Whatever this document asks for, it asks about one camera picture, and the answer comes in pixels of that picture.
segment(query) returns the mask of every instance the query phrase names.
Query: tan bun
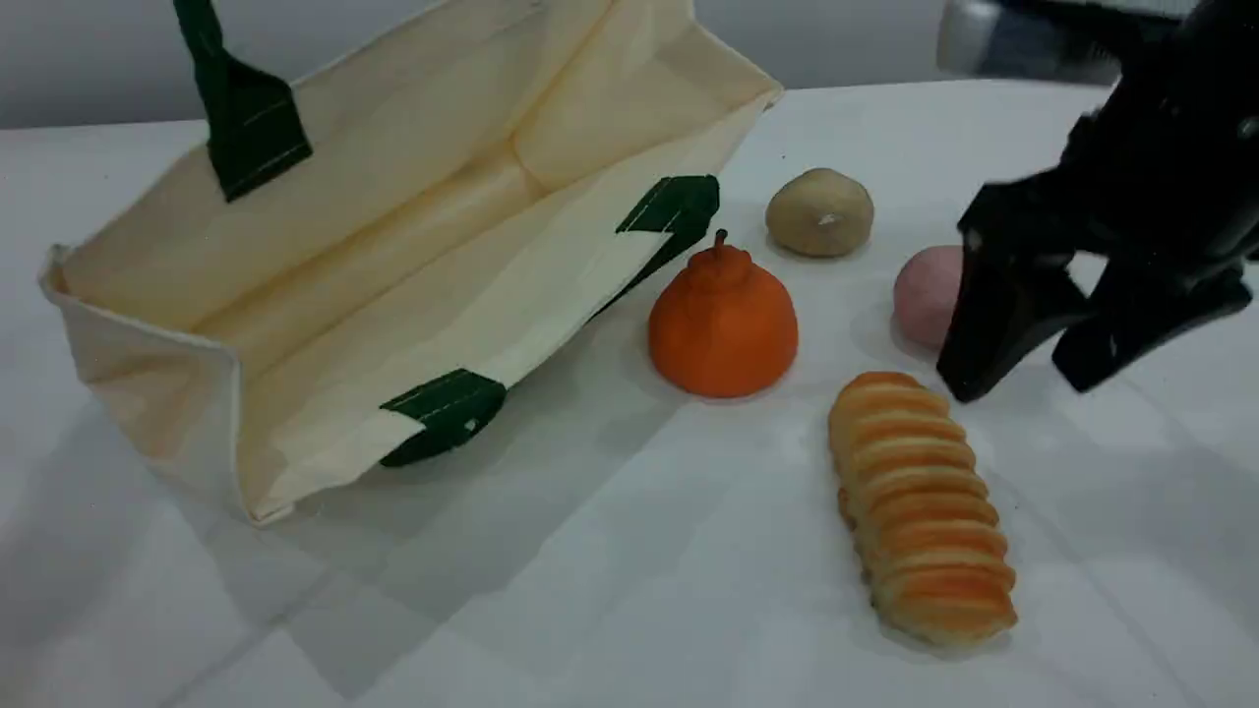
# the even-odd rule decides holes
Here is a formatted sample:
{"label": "tan bun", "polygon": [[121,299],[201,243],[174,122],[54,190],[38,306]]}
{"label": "tan bun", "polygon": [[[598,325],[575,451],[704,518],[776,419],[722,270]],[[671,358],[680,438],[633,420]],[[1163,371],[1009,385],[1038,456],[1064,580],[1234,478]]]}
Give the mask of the tan bun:
{"label": "tan bun", "polygon": [[871,372],[840,392],[828,428],[840,513],[879,615],[927,642],[968,646],[1019,621],[1015,572],[948,409],[913,377]]}
{"label": "tan bun", "polygon": [[788,181],[765,209],[765,227],[774,242],[805,256],[847,256],[870,239],[872,226],[870,193],[827,168]]}

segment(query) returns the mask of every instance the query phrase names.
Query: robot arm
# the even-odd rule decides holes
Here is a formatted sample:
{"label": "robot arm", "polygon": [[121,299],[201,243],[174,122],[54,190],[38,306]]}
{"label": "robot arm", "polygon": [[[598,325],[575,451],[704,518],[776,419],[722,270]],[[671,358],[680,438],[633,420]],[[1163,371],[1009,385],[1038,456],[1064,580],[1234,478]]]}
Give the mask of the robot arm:
{"label": "robot arm", "polygon": [[[1133,4],[1138,0],[1124,0]],[[1058,166],[987,184],[958,228],[964,272],[938,369],[963,402],[1063,333],[1078,391],[1245,309],[1259,252],[1259,3],[1205,0],[1183,21],[1094,4],[954,0],[940,63],[1118,87]],[[1108,260],[1085,295],[1076,253]]]}

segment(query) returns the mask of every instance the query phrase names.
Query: pink bun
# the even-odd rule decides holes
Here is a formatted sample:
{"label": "pink bun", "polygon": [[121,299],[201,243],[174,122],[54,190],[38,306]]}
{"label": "pink bun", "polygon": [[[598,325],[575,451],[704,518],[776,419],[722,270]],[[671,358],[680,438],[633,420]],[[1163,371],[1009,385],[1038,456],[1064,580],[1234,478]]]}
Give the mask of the pink bun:
{"label": "pink bun", "polygon": [[933,246],[910,258],[893,294],[905,339],[933,350],[944,346],[961,287],[961,246]]}

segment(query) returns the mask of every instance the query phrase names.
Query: toy orange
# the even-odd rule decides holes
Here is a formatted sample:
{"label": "toy orange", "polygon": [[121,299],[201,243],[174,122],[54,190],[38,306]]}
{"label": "toy orange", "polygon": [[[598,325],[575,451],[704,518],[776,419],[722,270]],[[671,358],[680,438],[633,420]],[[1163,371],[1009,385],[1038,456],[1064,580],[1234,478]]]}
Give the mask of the toy orange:
{"label": "toy orange", "polygon": [[796,309],[783,283],[725,244],[691,256],[647,324],[651,360],[679,388],[710,398],[773,385],[796,359]]}

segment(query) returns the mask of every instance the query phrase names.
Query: green fabric tab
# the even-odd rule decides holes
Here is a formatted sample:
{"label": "green fabric tab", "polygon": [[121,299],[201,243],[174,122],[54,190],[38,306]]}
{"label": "green fabric tab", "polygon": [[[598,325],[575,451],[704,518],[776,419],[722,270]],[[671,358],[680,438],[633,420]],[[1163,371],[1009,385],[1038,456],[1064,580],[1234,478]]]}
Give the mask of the green fabric tab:
{"label": "green fabric tab", "polygon": [[193,54],[196,88],[210,123],[210,163],[227,200],[244,197],[310,157],[292,89],[228,54],[210,0],[175,0],[175,13]]}
{"label": "green fabric tab", "polygon": [[665,178],[656,183],[630,215],[617,227],[617,233],[651,231],[674,236],[656,251],[647,265],[638,271],[596,317],[624,297],[627,292],[647,280],[651,273],[685,253],[708,233],[713,217],[721,207],[721,186],[713,175]]}
{"label": "green fabric tab", "polygon": [[418,385],[381,408],[402,413],[424,430],[380,461],[385,467],[410,465],[458,447],[481,432],[502,408],[507,387],[458,369]]}

